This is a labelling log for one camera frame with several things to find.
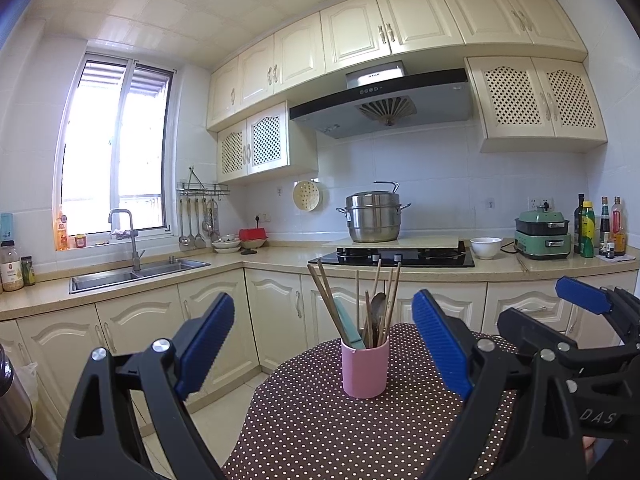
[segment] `range hood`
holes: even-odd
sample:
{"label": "range hood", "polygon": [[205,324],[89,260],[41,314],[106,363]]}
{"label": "range hood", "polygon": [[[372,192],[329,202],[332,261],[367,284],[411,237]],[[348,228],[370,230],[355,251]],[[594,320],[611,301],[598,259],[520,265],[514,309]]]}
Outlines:
{"label": "range hood", "polygon": [[404,75],[396,62],[346,77],[347,90],[291,107],[289,117],[334,139],[471,117],[463,68]]}

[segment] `lattice panel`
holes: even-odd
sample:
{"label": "lattice panel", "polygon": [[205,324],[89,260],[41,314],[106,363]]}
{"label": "lattice panel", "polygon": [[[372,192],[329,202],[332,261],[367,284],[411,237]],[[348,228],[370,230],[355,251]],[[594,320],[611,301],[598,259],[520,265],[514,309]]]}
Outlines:
{"label": "lattice panel", "polygon": [[254,166],[282,158],[280,119],[265,117],[252,127],[252,163]]}
{"label": "lattice panel", "polygon": [[498,124],[542,124],[526,72],[499,66],[484,73]]}
{"label": "lattice panel", "polygon": [[566,70],[547,72],[546,76],[558,103],[562,126],[595,128],[596,121],[582,78]]}
{"label": "lattice panel", "polygon": [[220,146],[222,150],[222,173],[233,173],[242,170],[244,159],[242,157],[242,132],[233,132],[225,137]]}

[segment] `window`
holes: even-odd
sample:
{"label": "window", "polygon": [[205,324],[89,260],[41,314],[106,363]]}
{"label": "window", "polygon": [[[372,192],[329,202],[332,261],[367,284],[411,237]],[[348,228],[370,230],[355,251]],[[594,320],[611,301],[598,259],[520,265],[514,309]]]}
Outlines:
{"label": "window", "polygon": [[[114,208],[129,209],[136,229],[166,227],[162,166],[172,76],[133,60],[87,56],[65,131],[60,195],[70,235],[110,232]],[[128,229],[127,217],[115,215],[113,228]]]}

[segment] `sink basin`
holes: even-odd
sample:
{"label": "sink basin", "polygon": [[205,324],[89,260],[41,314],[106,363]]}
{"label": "sink basin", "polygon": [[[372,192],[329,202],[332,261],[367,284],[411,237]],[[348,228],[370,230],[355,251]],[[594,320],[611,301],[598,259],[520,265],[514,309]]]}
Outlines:
{"label": "sink basin", "polygon": [[140,270],[133,270],[133,267],[126,269],[107,270],[106,272],[94,272],[83,276],[74,276],[69,280],[69,294],[94,290],[104,286],[119,285],[121,283],[136,282],[163,274],[173,274],[184,270],[206,267],[209,264],[197,262],[195,260],[176,260],[171,258],[164,262],[144,264]]}

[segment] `green bottle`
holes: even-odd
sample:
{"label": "green bottle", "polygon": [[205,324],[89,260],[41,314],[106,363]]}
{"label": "green bottle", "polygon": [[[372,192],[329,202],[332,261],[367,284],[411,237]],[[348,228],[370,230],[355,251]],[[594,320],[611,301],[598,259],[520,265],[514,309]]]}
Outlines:
{"label": "green bottle", "polygon": [[582,204],[582,241],[580,243],[580,255],[585,258],[593,258],[593,239],[596,235],[596,215],[593,212],[593,203],[585,200]]}

